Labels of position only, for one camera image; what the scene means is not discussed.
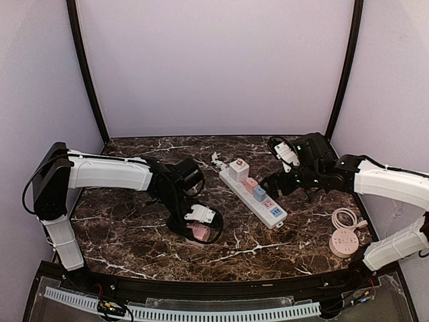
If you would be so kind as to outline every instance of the pink object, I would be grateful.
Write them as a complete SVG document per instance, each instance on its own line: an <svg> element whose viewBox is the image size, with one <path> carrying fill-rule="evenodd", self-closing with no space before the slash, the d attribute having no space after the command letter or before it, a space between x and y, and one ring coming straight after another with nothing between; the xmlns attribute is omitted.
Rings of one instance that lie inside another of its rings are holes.
<svg viewBox="0 0 429 322"><path fill-rule="evenodd" d="M329 239L329 248L334 255L348 258L359 248L359 240L350 229L337 229Z"/></svg>
<svg viewBox="0 0 429 322"><path fill-rule="evenodd" d="M210 236L210 228L194 221L193 223L189 223L186 225L187 228L192 229L192 233L194 234L194 237L198 240L202 240L204 242L207 242L208 237Z"/></svg>
<svg viewBox="0 0 429 322"><path fill-rule="evenodd" d="M257 181L253 178L247 178L243 181L243 186L246 188L247 192L253 195L253 188L258 185Z"/></svg>
<svg viewBox="0 0 429 322"><path fill-rule="evenodd" d="M270 198L266 198L266 200L264 202L262 202L262 205L265 208L269 209L269 208L274 206L274 202Z"/></svg>

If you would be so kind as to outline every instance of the pink socket adapter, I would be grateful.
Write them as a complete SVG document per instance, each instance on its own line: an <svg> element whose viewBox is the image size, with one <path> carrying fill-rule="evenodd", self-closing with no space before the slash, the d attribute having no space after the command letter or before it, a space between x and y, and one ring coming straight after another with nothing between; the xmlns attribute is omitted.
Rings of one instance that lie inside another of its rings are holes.
<svg viewBox="0 0 429 322"><path fill-rule="evenodd" d="M359 248L359 240L350 229L340 228L334 231L329 239L329 248L334 255L348 258Z"/></svg>
<svg viewBox="0 0 429 322"><path fill-rule="evenodd" d="M192 233L194 234L194 237L198 240L201 240L203 242L207 242L208 237L210 236L210 228L197 222L194 221L193 223L188 223L186 224L187 228L191 228L192 229ZM198 246L198 247L202 247L204 246L203 244L200 244L196 241L193 240L189 240L186 239L186 241L192 245Z"/></svg>

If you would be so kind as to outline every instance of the white cable tray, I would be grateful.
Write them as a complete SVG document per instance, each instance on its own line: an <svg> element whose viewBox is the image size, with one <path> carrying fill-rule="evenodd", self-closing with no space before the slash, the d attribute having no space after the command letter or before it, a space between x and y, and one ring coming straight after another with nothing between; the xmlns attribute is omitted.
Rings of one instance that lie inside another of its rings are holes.
<svg viewBox="0 0 429 322"><path fill-rule="evenodd" d="M98 298L85 294L75 294L64 289L47 286L46 298L74 307L81 311L98 314ZM134 315L134 321L174 321L174 322L280 322L314 317L320 314L319 303L296 305L293 307L280 307L277 309L264 309L254 311L230 311L230 312L196 312L196 311L171 311L163 309L150 309L128 305ZM130 320L127 312L124 320Z"/></svg>

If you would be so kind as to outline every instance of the purple wall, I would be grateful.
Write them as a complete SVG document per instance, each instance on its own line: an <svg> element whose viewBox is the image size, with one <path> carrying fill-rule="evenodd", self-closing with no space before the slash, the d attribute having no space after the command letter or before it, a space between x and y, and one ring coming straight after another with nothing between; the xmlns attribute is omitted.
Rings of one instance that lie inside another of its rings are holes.
<svg viewBox="0 0 429 322"><path fill-rule="evenodd" d="M0 44L0 321L18 322L40 260L53 255L21 206L23 186L54 142L86 152L102 142L65 1L3 1Z"/></svg>
<svg viewBox="0 0 429 322"><path fill-rule="evenodd" d="M113 137L327 126L352 0L79 3Z"/></svg>
<svg viewBox="0 0 429 322"><path fill-rule="evenodd" d="M429 172L428 15L424 0L365 2L333 137L339 154L368 154L384 164ZM415 207L381 197L364 196L363 201L379 237L422 215ZM401 261L421 321L429 321L428 265L417 255Z"/></svg>

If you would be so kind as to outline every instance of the power plug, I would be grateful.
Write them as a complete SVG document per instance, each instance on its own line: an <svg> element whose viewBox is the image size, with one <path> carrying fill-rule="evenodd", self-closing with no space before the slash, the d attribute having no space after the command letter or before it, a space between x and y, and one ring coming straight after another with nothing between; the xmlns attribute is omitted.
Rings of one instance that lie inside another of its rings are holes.
<svg viewBox="0 0 429 322"><path fill-rule="evenodd" d="M284 161L283 167L285 172L289 172L291 170L291 167L288 166L286 163L293 164L294 166L300 165L300 161L298 160L297 155L289 148L286 143L282 142L276 145L274 150L277 153L276 158Z"/></svg>
<svg viewBox="0 0 429 322"><path fill-rule="evenodd" d="M243 159L236 159L229 164L229 176L236 182L244 181L249 176L249 169Z"/></svg>

